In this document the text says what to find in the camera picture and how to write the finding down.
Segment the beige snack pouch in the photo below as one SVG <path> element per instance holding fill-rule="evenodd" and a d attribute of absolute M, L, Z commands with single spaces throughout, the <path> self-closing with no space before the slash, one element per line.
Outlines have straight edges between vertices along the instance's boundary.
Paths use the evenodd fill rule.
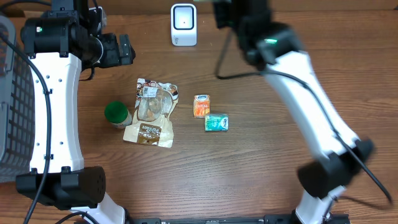
<path fill-rule="evenodd" d="M 170 115 L 179 100 L 178 87 L 139 78 L 132 123 L 125 128 L 123 140 L 159 147 L 172 147 L 173 124 Z"/>

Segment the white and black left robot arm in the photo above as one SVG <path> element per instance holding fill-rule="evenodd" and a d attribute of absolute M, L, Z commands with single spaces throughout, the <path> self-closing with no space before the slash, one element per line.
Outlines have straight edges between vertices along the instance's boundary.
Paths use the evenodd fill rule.
<path fill-rule="evenodd" d="M 127 35 L 104 34 L 96 2 L 53 0 L 49 11 L 21 30 L 34 82 L 35 138 L 29 171 L 17 191 L 33 203 L 66 210 L 87 223 L 131 223 L 128 211 L 106 193 L 100 166 L 86 167 L 78 138 L 77 93 L 82 71 L 133 63 Z"/>

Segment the orange tissue packet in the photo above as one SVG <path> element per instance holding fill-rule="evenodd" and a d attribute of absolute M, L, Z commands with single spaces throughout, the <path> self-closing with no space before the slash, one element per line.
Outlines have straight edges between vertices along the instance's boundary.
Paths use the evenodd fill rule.
<path fill-rule="evenodd" d="M 204 118 L 210 113 L 210 96 L 195 95 L 193 100 L 193 116 L 195 118 Z"/>

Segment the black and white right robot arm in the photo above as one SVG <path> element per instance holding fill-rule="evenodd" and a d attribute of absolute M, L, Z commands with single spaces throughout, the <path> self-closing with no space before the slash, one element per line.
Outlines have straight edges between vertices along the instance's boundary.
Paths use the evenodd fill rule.
<path fill-rule="evenodd" d="M 342 120 L 315 75 L 309 54 L 291 26 L 272 20 L 266 1 L 214 1 L 216 25 L 237 36 L 248 64 L 279 94 L 297 123 L 313 161 L 298 179 L 302 199 L 289 215 L 266 215 L 265 223 L 348 223 L 331 208 L 353 177 L 366 170 L 373 142 Z"/>

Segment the green lidded jar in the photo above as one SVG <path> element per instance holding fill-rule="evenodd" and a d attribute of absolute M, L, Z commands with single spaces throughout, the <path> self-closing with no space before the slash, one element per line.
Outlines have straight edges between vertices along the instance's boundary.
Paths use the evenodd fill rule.
<path fill-rule="evenodd" d="M 125 128 L 132 123 L 132 114 L 120 101 L 110 102 L 104 109 L 104 115 L 115 128 Z"/>

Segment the teal tissue packet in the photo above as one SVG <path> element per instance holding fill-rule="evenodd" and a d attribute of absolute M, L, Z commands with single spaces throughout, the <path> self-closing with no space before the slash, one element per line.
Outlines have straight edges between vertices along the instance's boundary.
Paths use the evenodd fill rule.
<path fill-rule="evenodd" d="M 227 114 L 207 114 L 205 116 L 205 131 L 227 131 L 229 116 Z"/>

